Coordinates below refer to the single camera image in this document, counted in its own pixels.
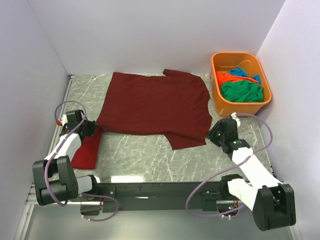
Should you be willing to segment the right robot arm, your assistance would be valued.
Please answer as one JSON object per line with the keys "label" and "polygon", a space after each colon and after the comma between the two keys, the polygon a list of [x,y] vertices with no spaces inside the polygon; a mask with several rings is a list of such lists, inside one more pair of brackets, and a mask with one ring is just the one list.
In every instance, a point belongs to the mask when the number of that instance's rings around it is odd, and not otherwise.
{"label": "right robot arm", "polygon": [[251,211],[261,231],[296,224],[295,194],[293,188],[280,182],[258,160],[253,149],[238,136],[235,117],[220,119],[208,132],[207,138],[239,166],[245,178],[226,175],[221,179],[219,193],[222,198],[233,197],[242,201]]}

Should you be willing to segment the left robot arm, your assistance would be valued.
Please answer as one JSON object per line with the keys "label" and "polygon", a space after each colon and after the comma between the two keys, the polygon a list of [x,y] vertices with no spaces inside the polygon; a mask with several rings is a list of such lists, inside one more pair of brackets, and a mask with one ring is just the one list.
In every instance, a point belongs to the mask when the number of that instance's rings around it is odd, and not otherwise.
{"label": "left robot arm", "polygon": [[41,206],[65,204],[82,194],[94,201],[100,195],[95,177],[76,177],[74,170],[95,169],[103,131],[80,109],[68,111],[57,124],[62,127],[58,144],[32,165],[36,200]]}

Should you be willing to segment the dark maroon t shirt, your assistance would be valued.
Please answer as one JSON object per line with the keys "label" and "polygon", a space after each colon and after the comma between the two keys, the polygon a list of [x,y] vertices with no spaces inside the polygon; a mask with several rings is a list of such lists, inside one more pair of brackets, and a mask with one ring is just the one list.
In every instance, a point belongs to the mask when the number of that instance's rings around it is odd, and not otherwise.
{"label": "dark maroon t shirt", "polygon": [[164,135],[173,150],[199,147],[212,124],[209,100],[202,78],[188,72],[114,72],[96,122],[112,133]]}

